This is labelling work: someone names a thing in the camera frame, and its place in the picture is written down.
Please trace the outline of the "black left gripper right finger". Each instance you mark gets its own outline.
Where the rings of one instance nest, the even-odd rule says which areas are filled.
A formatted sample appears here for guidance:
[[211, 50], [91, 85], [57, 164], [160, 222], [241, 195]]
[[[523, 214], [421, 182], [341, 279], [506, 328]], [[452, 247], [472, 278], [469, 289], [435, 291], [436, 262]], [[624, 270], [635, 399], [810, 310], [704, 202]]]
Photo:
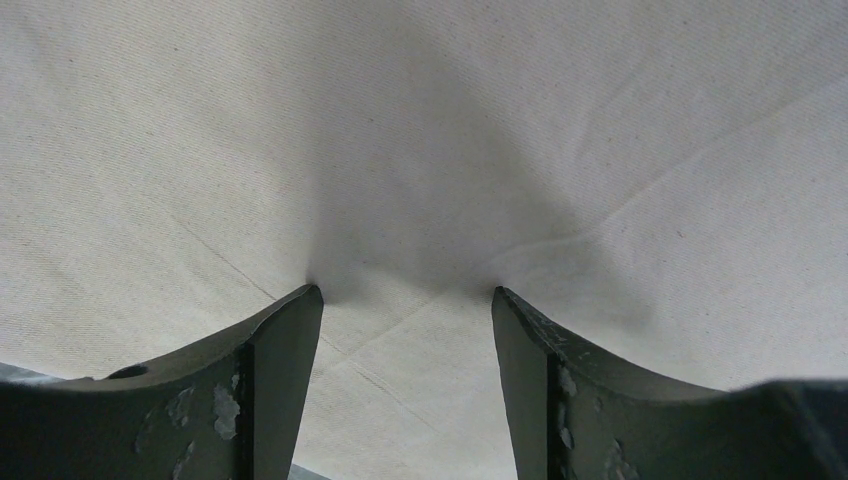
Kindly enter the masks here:
[[491, 315], [521, 479], [843, 479], [847, 384], [722, 392], [631, 363], [498, 287]]

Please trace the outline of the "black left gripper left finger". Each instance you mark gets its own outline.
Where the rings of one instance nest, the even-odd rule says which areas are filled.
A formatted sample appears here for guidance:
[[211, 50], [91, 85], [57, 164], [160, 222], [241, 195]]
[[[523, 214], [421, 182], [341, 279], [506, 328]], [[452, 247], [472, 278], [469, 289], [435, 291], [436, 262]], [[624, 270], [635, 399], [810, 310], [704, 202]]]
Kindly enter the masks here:
[[5, 479], [285, 479], [319, 340], [305, 285], [102, 379], [1, 386]]

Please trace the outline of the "beige wrapping cloth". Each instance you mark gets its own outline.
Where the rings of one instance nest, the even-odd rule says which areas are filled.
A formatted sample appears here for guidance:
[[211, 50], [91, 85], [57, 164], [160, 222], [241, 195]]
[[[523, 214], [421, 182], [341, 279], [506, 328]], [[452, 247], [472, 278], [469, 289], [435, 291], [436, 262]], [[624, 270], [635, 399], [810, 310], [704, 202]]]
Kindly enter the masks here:
[[1, 359], [317, 284], [296, 461], [515, 475], [499, 285], [714, 389], [847, 374], [843, 1], [5, 1]]

